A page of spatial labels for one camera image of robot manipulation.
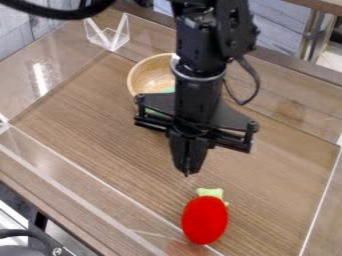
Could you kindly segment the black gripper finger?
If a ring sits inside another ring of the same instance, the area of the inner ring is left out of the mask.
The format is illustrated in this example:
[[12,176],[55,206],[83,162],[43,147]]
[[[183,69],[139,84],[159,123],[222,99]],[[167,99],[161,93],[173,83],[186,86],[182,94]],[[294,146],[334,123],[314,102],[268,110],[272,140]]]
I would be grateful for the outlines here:
[[210,140],[197,137],[190,141],[189,145],[189,174],[197,174],[202,168],[207,151],[210,148]]
[[182,137],[175,131],[170,132],[170,149],[173,154],[173,161],[177,169],[185,174],[190,174],[189,166],[189,150],[190,141]]

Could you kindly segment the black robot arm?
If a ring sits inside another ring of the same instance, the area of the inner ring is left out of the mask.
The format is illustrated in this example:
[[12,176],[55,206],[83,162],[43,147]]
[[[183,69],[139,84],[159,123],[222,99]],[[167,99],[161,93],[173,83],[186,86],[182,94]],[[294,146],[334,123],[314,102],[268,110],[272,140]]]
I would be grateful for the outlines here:
[[169,1],[177,22],[177,52],[170,61],[174,90],[134,97],[135,124],[166,133],[174,166],[191,175],[215,147],[252,151],[260,124],[229,106],[222,94],[233,92],[226,82],[233,62],[261,81],[246,60],[260,29],[249,0]]

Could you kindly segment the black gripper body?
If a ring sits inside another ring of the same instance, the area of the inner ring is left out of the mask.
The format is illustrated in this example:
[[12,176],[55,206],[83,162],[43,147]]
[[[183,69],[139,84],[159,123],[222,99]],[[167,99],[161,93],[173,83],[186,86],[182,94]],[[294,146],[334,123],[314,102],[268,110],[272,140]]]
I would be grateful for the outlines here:
[[134,97],[138,106],[137,124],[166,132],[175,131],[189,141],[197,137],[210,140],[210,149],[229,148],[249,153],[258,122],[238,112],[225,102],[222,89],[228,89],[225,79],[228,67],[213,71],[197,71],[185,64],[171,64],[175,77],[174,115],[149,114],[143,107],[143,94]]

